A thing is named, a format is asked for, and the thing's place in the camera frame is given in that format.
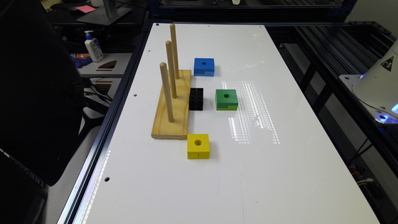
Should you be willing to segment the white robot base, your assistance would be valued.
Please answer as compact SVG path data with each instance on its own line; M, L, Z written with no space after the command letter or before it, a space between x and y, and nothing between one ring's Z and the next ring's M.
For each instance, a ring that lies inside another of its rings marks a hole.
M339 79L376 122L397 124L397 42L365 74Z

